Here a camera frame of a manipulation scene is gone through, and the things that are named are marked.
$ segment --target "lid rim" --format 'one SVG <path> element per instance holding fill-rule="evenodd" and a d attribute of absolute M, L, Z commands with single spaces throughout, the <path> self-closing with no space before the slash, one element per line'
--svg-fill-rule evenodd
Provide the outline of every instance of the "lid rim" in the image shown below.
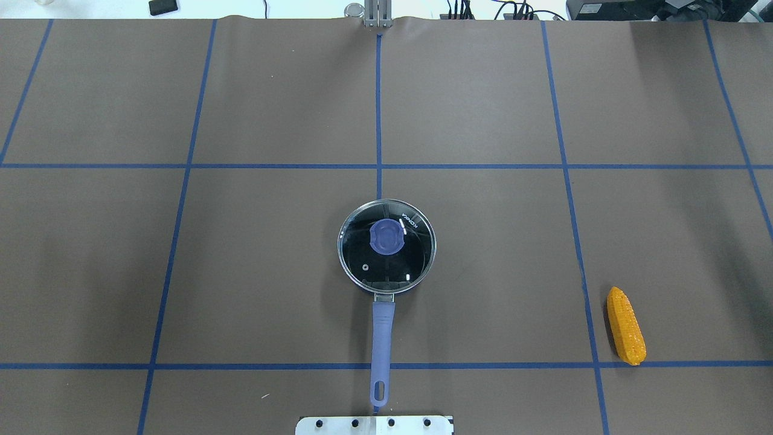
<path fill-rule="evenodd" d="M 430 258 L 429 261 L 427 261 L 427 265 L 424 267 L 424 270 L 422 270 L 421 274 L 414 280 L 410 285 L 406 286 L 403 289 L 398 289 L 395 291 L 384 291 L 382 289 L 375 289 L 373 287 L 367 286 L 366 284 L 360 282 L 352 273 L 352 271 L 347 266 L 344 258 L 343 258 L 343 235 L 344 230 L 346 229 L 347 225 L 353 220 L 357 214 L 361 213 L 364 210 L 367 210 L 373 206 L 380 205 L 380 204 L 390 204 L 390 203 L 398 203 L 403 206 L 408 206 L 411 209 L 415 210 L 419 216 L 421 216 L 421 220 L 424 222 L 425 225 L 427 225 L 427 230 L 429 230 L 430 240 L 432 241 L 432 246 L 430 250 Z M 344 272 L 346 275 L 351 279 L 358 287 L 361 289 L 364 289 L 367 292 L 376 294 L 376 295 L 396 295 L 398 293 L 404 293 L 410 289 L 413 289 L 415 286 L 417 286 L 422 280 L 424 280 L 424 277 L 427 276 L 430 269 L 432 268 L 432 265 L 434 264 L 434 258 L 438 251 L 438 240 L 435 237 L 434 228 L 432 228 L 432 224 L 427 219 L 427 216 L 424 215 L 424 213 L 421 212 L 417 207 L 414 207 L 413 205 L 402 201 L 402 200 L 395 200 L 395 199 L 379 199 L 379 200 L 373 200 L 368 203 L 365 203 L 359 207 L 357 207 L 352 213 L 349 214 L 349 216 L 343 221 L 343 225 L 341 225 L 341 229 L 339 230 L 338 235 L 338 255 L 339 255 L 339 262 L 341 262 L 341 267 L 343 267 Z"/>

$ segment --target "saucepan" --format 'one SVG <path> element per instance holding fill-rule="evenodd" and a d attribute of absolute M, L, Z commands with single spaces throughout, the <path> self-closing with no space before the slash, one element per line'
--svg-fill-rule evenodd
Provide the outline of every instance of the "saucepan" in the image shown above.
<path fill-rule="evenodd" d="M 358 207 L 339 232 L 341 266 L 357 286 L 373 294 L 370 402 L 376 410 L 389 400 L 394 297 L 424 279 L 435 251 L 427 217 L 400 200 L 375 200 Z"/>

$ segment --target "metal plate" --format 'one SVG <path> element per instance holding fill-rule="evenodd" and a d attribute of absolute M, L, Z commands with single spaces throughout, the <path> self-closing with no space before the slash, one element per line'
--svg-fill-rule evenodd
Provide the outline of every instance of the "metal plate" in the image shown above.
<path fill-rule="evenodd" d="M 295 426 L 295 435 L 324 435 L 324 434 L 453 435 L 454 417 L 453 416 L 304 417 Z"/>

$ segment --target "blue lid knob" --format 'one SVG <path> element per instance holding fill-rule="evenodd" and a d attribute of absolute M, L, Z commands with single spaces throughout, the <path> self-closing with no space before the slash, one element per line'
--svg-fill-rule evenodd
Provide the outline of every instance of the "blue lid knob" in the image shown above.
<path fill-rule="evenodd" d="M 370 227 L 370 247 L 381 255 L 397 253 L 405 245 L 403 226 L 394 219 L 382 219 Z"/>

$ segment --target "black device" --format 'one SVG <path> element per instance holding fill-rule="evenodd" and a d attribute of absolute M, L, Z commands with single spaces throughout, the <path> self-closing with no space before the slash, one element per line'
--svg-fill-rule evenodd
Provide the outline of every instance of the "black device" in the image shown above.
<path fill-rule="evenodd" d="M 174 12 L 177 10 L 177 0 L 151 0 L 148 7 L 153 16 Z"/>
<path fill-rule="evenodd" d="M 768 3 L 767 6 L 762 8 L 760 17 L 765 22 L 773 22 L 773 2 Z"/>
<path fill-rule="evenodd" d="M 632 21 L 651 19 L 663 0 L 567 0 L 575 21 Z"/>
<path fill-rule="evenodd" d="M 569 16 L 578 21 L 697 21 L 736 22 L 757 0 L 567 0 Z"/>

